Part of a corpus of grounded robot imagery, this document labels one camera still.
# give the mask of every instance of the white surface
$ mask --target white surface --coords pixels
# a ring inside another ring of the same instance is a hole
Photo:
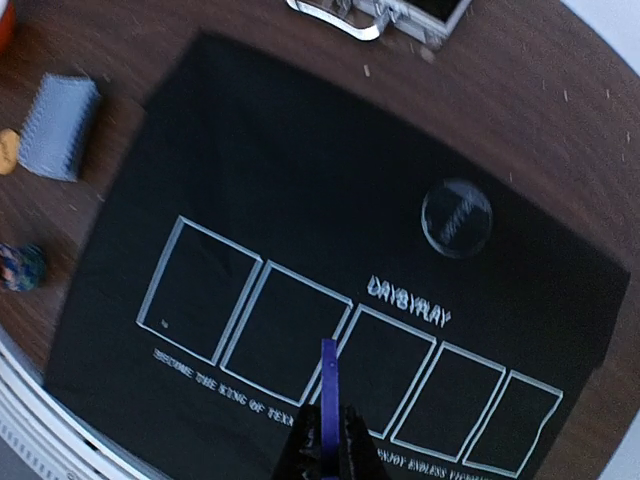
[[[562,1],[640,75],[640,0]]]
[[[600,480],[640,480],[640,412]]]

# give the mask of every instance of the white rectangle outline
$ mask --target white rectangle outline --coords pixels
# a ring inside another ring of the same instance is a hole
[[[242,314],[242,317],[240,318],[240,321],[238,322],[238,326],[236,328],[236,331],[233,334],[233,337],[231,338],[231,341],[229,342],[229,346],[227,347],[227,351],[224,354],[224,357],[222,357],[222,361],[220,362],[220,368],[222,369],[223,372],[228,373],[229,375],[237,378],[238,380],[254,387],[257,388],[258,390],[266,393],[267,395],[271,395],[272,397],[275,397],[279,400],[282,400],[283,402],[287,402],[293,406],[296,407],[300,407],[304,404],[307,396],[309,395],[309,392],[311,391],[311,389],[313,388],[313,385],[316,382],[316,379],[318,378],[318,376],[320,375],[320,369],[321,369],[321,360],[318,359],[318,364],[316,365],[315,370],[313,371],[313,374],[311,375],[311,380],[309,380],[309,383],[307,383],[306,388],[304,389],[304,391],[302,392],[302,396],[300,397],[299,400],[294,400],[292,398],[286,397],[284,395],[280,395],[279,393],[276,393],[272,390],[269,390],[266,387],[263,387],[262,385],[259,385],[255,382],[252,382],[251,380],[243,377],[242,375],[235,373],[234,371],[230,370],[227,368],[227,364],[229,363],[229,359],[231,358],[231,355],[233,354],[233,351],[236,348],[236,345],[238,343],[238,340],[240,339],[240,336],[242,335],[242,332],[244,330],[244,327],[246,326],[249,317],[251,316],[251,312],[253,310],[253,307],[255,307],[256,301],[258,300],[258,297],[260,296],[260,293],[262,293],[262,288],[264,287],[265,283],[267,282],[267,278],[269,277],[269,274],[271,273],[271,270],[277,270],[281,273],[284,273],[285,275],[298,280],[299,282],[304,283],[305,285],[310,286],[311,288],[314,288],[326,295],[329,295],[332,298],[335,298],[336,300],[341,301],[342,303],[345,303],[347,305],[347,307],[345,308],[344,313],[342,314],[342,318],[340,319],[340,321],[338,322],[338,325],[336,327],[336,329],[333,332],[333,335],[331,336],[331,338],[333,338],[334,340],[337,340],[338,337],[340,336],[340,333],[342,332],[345,324],[347,323],[347,319],[349,318],[349,315],[351,314],[351,310],[353,309],[353,302],[350,298],[345,297],[344,295],[340,295],[337,292],[334,292],[333,290],[330,290],[329,288],[320,285],[319,283],[314,282],[313,280],[309,280],[306,277],[303,277],[302,275],[289,270],[286,267],[283,267],[282,265],[278,265],[277,263],[268,260],[267,263],[265,264],[264,269],[262,270],[262,273],[260,274],[260,278],[258,279],[258,281],[256,282],[256,286],[253,290],[253,293],[251,294],[251,297],[249,299],[249,301],[247,302],[247,305],[244,309],[244,313]],[[318,343],[318,357],[320,357],[320,343]]]
[[[149,308],[151,307],[151,303],[153,302],[153,298],[156,294],[158,285],[160,284],[160,281],[162,280],[162,276],[164,275],[164,270],[167,267],[167,264],[169,263],[169,259],[171,258],[173,249],[175,248],[176,243],[178,243],[178,239],[180,238],[180,234],[182,233],[182,229],[184,228],[185,225],[189,225],[190,227],[195,228],[196,230],[204,233],[205,235],[215,238],[216,240],[226,245],[229,245],[230,247],[238,250],[241,253],[244,253],[245,255],[255,260],[253,268],[249,273],[249,278],[247,278],[247,281],[245,282],[244,287],[240,292],[240,297],[238,298],[236,305],[234,306],[233,311],[231,312],[231,316],[227,321],[227,325],[224,331],[222,332],[222,336],[220,337],[220,340],[218,341],[218,345],[213,353],[213,357],[211,358],[205,358],[201,355],[198,355],[195,352],[192,352],[188,348],[180,345],[177,342],[174,342],[170,338],[165,337],[161,333],[153,330],[152,328],[144,324],[144,321],[147,317],[147,313],[149,312]],[[147,289],[147,293],[142,302],[142,306],[140,307],[140,312],[138,313],[138,318],[136,319],[136,323],[140,328],[153,333],[154,335],[160,337],[162,340],[170,343],[174,347],[177,347],[180,350],[187,352],[189,355],[192,355],[197,359],[202,360],[205,363],[216,366],[216,364],[218,363],[218,359],[220,358],[220,355],[222,355],[222,350],[224,349],[224,346],[227,343],[229,336],[231,335],[231,331],[233,330],[236,320],[240,315],[242,306],[244,305],[247,297],[249,296],[249,291],[251,290],[251,287],[253,286],[253,283],[255,282],[255,279],[258,276],[258,273],[260,272],[260,268],[262,267],[262,264],[263,264],[262,258],[260,258],[260,255],[258,255],[257,253],[252,252],[251,250],[243,247],[242,245],[238,245],[237,243],[229,240],[228,238],[225,238],[222,235],[212,232],[211,230],[204,228],[202,225],[197,224],[180,215],[177,218],[176,223],[174,224],[173,229],[171,230],[171,233],[169,234],[169,238],[167,239],[167,243],[165,244],[164,249],[162,250],[162,254],[160,255],[160,259],[158,260],[158,265],[156,266],[156,270],[153,273],[153,277],[151,278],[151,283],[149,284],[149,288]]]
[[[429,377],[433,373],[433,370],[436,368],[436,365],[438,364],[438,361],[440,360],[440,355],[442,355],[442,352],[445,349],[449,350],[451,352],[457,353],[458,355],[461,355],[461,356],[463,356],[465,358],[468,358],[469,360],[473,360],[474,362],[480,363],[482,365],[485,365],[485,366],[487,366],[489,368],[492,368],[494,370],[497,370],[497,371],[501,372],[500,378],[496,382],[496,386],[493,389],[493,392],[491,392],[491,396],[489,397],[489,401],[487,402],[487,405],[482,410],[482,413],[478,417],[478,421],[476,422],[476,424],[473,426],[473,428],[469,432],[469,435],[467,435],[467,438],[465,439],[464,443],[462,444],[462,447],[460,448],[460,451],[458,452],[458,454],[455,457],[453,457],[451,455],[447,455],[447,454],[441,453],[441,452],[436,452],[435,450],[430,450],[428,448],[420,447],[418,445],[414,445],[414,444],[409,443],[409,442],[404,442],[402,440],[397,440],[396,439],[396,435],[398,435],[398,432],[400,431],[400,429],[404,425],[404,422],[406,421],[407,417],[409,416],[409,413],[411,413],[411,410],[413,409],[413,406],[415,405],[416,401],[418,400],[418,397],[422,393],[422,389],[424,388],[425,384],[427,383],[427,380],[429,380]],[[442,460],[447,460],[449,462],[458,463],[458,461],[460,460],[460,457],[462,457],[462,454],[464,453],[464,450],[467,448],[467,445],[469,444],[469,442],[473,438],[473,435],[476,433],[476,430],[480,426],[480,423],[482,423],[482,419],[487,414],[487,411],[489,410],[489,407],[491,407],[491,404],[493,403],[493,399],[495,398],[496,394],[498,393],[498,390],[500,388],[500,384],[502,383],[502,380],[504,379],[506,374],[507,374],[507,368],[505,366],[500,365],[499,363],[492,362],[491,360],[488,360],[486,358],[481,357],[480,355],[476,355],[475,353],[472,353],[472,352],[469,352],[467,350],[464,350],[463,348],[457,347],[457,346],[455,346],[455,345],[453,345],[451,343],[442,342],[442,344],[440,345],[440,349],[438,350],[438,353],[436,354],[436,358],[433,360],[433,363],[429,367],[429,370],[427,370],[427,374],[425,375],[425,377],[420,382],[420,386],[418,387],[418,389],[413,394],[413,398],[411,399],[411,403],[409,404],[409,407],[407,408],[407,410],[404,412],[404,415],[400,419],[400,423],[398,423],[398,426],[393,431],[393,434],[391,435],[391,440],[390,440],[391,443],[393,443],[395,445],[399,445],[401,447],[408,448],[408,449],[413,450],[415,452],[423,453],[425,455],[430,455],[432,457],[440,458]]]
[[[549,413],[547,414],[547,416],[542,419],[542,423],[540,424],[540,427],[538,428],[538,433],[536,435],[536,439],[534,440],[533,445],[531,445],[531,448],[529,449],[529,452],[527,453],[527,456],[525,457],[524,461],[520,465],[520,468],[518,469],[517,472],[510,472],[508,470],[503,470],[501,468],[492,467],[491,465],[484,465],[482,463],[474,463],[474,462],[467,461],[467,459],[469,458],[469,455],[471,455],[471,452],[473,452],[473,447],[476,446],[476,443],[478,443],[478,440],[480,440],[480,437],[484,433],[485,428],[489,424],[489,421],[491,420],[491,416],[494,414],[494,412],[498,408],[498,404],[502,400],[502,397],[504,396],[504,393],[507,391],[507,387],[509,386],[509,382],[511,381],[512,378],[520,380],[520,381],[522,381],[524,383],[528,383],[529,385],[533,385],[534,387],[540,388],[541,390],[549,392],[552,395],[556,395],[558,397],[558,401],[551,408],[551,410],[549,410]],[[474,438],[473,442],[471,443],[471,446],[469,447],[469,451],[467,452],[467,454],[462,459],[462,464],[464,466],[466,466],[466,467],[471,467],[471,468],[475,468],[475,469],[478,469],[478,470],[483,470],[485,472],[496,473],[498,475],[503,475],[505,477],[510,477],[510,478],[518,478],[520,476],[520,474],[522,473],[522,470],[526,466],[527,462],[529,461],[529,458],[531,458],[531,455],[533,455],[533,452],[536,449],[536,446],[538,445],[538,442],[540,441],[540,435],[542,434],[542,430],[544,429],[544,427],[547,424],[547,422],[549,421],[549,419],[556,412],[556,410],[558,410],[558,407],[560,406],[560,402],[562,402],[563,397],[564,397],[564,392],[562,390],[559,390],[557,388],[552,387],[551,385],[547,385],[546,383],[542,383],[539,380],[536,380],[535,378],[528,377],[526,375],[523,375],[520,372],[516,372],[515,370],[512,370],[511,372],[509,372],[509,376],[507,377],[507,381],[504,383],[504,386],[502,387],[502,391],[500,392],[500,395],[498,396],[498,399],[496,400],[496,403],[493,405],[493,408],[489,412],[489,415],[487,415],[487,418],[485,419],[485,421],[484,421],[484,423],[482,425],[482,428],[480,428],[480,430],[478,431],[478,434],[476,435],[476,438]]]
[[[374,310],[373,308],[367,307],[366,305],[359,304],[358,308],[356,309],[356,313],[351,318],[351,322],[349,323],[349,327],[347,327],[347,330],[346,330],[346,332],[344,334],[344,337],[342,337],[342,340],[340,341],[340,344],[338,346],[338,359],[340,359],[340,355],[342,354],[342,350],[344,350],[344,347],[346,346],[347,341],[351,337],[351,333],[355,329],[356,323],[358,322],[358,319],[360,318],[360,314],[362,312],[368,313],[369,315],[371,315],[374,318],[377,318],[378,320],[382,320],[383,322],[389,323],[389,324],[393,325],[394,327],[397,327],[397,328],[399,328],[401,330],[404,330],[405,332],[408,332],[408,333],[410,333],[412,335],[415,335],[416,337],[420,337],[423,340],[427,340],[428,342],[431,343],[431,347],[429,348],[429,351],[425,355],[422,363],[420,364],[420,367],[418,368],[418,371],[416,372],[416,375],[413,377],[413,380],[409,384],[409,388],[407,388],[407,391],[405,392],[404,396],[402,397],[402,400],[400,401],[400,404],[398,405],[398,408],[396,408],[396,411],[393,413],[393,416],[391,417],[391,420],[389,421],[389,423],[385,427],[384,431],[382,433],[379,433],[379,432],[376,432],[376,431],[373,431],[373,430],[369,430],[369,434],[372,437],[379,438],[380,440],[384,440],[385,438],[387,438],[387,435],[389,434],[389,430],[391,430],[391,427],[393,427],[394,422],[396,421],[396,419],[400,415],[400,412],[402,411],[402,409],[404,408],[405,404],[407,403],[407,400],[409,400],[409,396],[411,395],[411,392],[413,391],[414,387],[418,383],[418,379],[420,378],[420,376],[424,372],[424,369],[427,367],[427,364],[429,363],[429,360],[431,359],[431,355],[433,354],[433,351],[436,349],[436,345],[438,344],[438,340],[435,337],[429,335],[428,333],[423,332],[422,330],[418,330],[417,328],[413,328],[413,327],[407,325],[406,323],[401,322],[400,320],[396,320],[395,318],[390,317],[388,315],[385,315],[384,313],[378,312],[377,310]],[[314,392],[313,397],[311,398],[311,403],[312,404],[316,402],[316,400],[318,399],[318,396],[320,395],[321,391],[322,391],[322,385],[318,385],[318,388],[316,388],[316,391]]]

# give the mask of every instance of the purple bar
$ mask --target purple bar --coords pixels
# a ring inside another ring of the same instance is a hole
[[[340,389],[335,340],[322,340],[322,475],[337,478],[340,469]]]

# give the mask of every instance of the black fabric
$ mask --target black fabric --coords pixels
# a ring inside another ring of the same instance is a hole
[[[468,260],[437,253],[421,225],[447,178],[492,204]],[[268,479],[334,335],[345,401],[374,436],[387,429],[375,442],[392,478],[530,479],[604,358],[627,282],[436,140],[201,35],[148,104],[45,384],[174,478]]]

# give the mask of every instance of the black mat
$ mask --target black mat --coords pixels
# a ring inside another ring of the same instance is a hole
[[[195,41],[148,113],[73,282],[52,395],[175,478],[268,479],[334,336],[392,478],[533,477],[604,358],[622,268],[434,139],[221,38]],[[452,177],[493,207],[467,260],[421,224]]]

